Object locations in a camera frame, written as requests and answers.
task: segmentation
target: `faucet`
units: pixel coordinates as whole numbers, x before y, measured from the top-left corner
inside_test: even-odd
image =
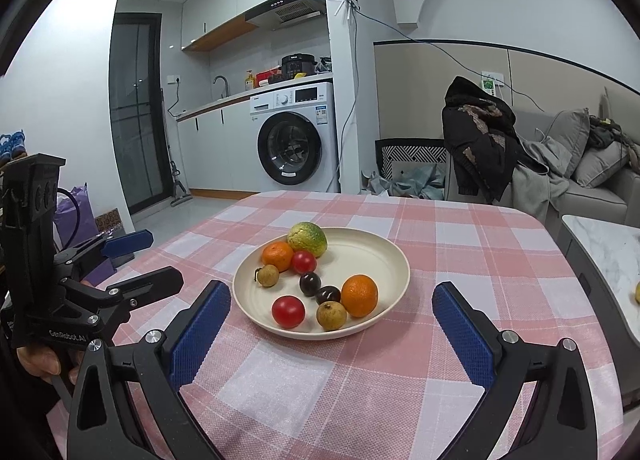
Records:
[[[224,75],[218,75],[218,77],[213,79],[213,83],[215,84],[219,78],[225,81],[225,93],[226,93],[226,96],[229,96],[229,81],[226,80],[226,77]]]

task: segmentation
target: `orange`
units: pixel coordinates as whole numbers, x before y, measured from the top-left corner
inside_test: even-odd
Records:
[[[352,317],[369,315],[378,304],[378,287],[368,275],[352,275],[342,285],[340,303]]]
[[[293,249],[286,241],[276,241],[262,249],[262,262],[265,265],[274,265],[278,272],[289,270]]]

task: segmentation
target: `tablecloth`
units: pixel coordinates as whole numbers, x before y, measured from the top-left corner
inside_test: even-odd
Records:
[[[298,221],[387,237],[406,254],[411,282],[376,325],[330,341],[277,337],[233,305],[196,379],[181,388],[227,460],[436,459],[482,395],[434,319],[431,294],[442,281],[498,329],[547,345],[575,340],[593,394],[599,458],[620,448],[618,382],[590,303],[544,227],[513,209],[293,191],[252,196],[147,250],[109,280],[172,265],[185,282],[175,297],[133,312],[116,344],[164,329],[210,280],[231,285],[245,256]],[[491,458],[508,451],[532,390],[525,385]],[[157,453],[170,458],[141,391],[133,392]],[[65,420],[61,405],[49,414],[63,450]]]

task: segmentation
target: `blue shoe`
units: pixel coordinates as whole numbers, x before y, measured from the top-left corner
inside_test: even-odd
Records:
[[[0,167],[11,162],[11,135],[0,135]]]
[[[24,131],[17,131],[11,135],[11,158],[20,158],[26,156],[24,148]]]

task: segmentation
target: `yellow bottle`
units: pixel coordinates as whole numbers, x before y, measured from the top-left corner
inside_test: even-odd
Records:
[[[254,72],[251,70],[247,71],[246,79],[244,80],[244,89],[245,91],[255,90],[257,86],[255,85],[255,77]]]

